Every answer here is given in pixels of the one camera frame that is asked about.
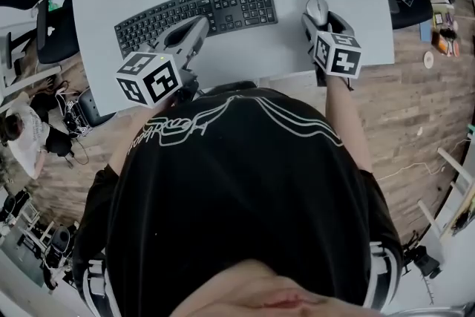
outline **computer mouse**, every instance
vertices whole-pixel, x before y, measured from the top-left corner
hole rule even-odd
[[[319,27],[328,22],[328,3],[325,0],[309,0],[305,8]]]

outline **black keyboard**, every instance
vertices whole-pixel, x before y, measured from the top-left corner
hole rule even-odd
[[[115,26],[122,56],[138,50],[166,29],[189,17],[209,20],[208,37],[261,25],[276,24],[274,0],[171,0]]]

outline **hair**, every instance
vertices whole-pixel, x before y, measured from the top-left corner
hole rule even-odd
[[[22,133],[22,120],[17,114],[2,117],[0,120],[0,139],[6,143],[17,140]]]

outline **white shirt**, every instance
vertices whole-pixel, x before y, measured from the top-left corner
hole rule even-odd
[[[23,91],[7,111],[7,117],[18,114],[23,123],[20,137],[17,140],[8,141],[8,146],[24,171],[33,178],[38,153],[46,143],[50,126],[39,119],[38,114],[28,105],[29,100],[30,98]]]

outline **black t-shirt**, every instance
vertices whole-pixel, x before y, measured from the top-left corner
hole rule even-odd
[[[378,184],[324,117],[274,91],[235,91],[158,114],[120,177],[97,174],[74,275],[80,289],[85,262],[106,247],[123,316],[169,316],[246,259],[362,304],[371,241],[400,253]]]

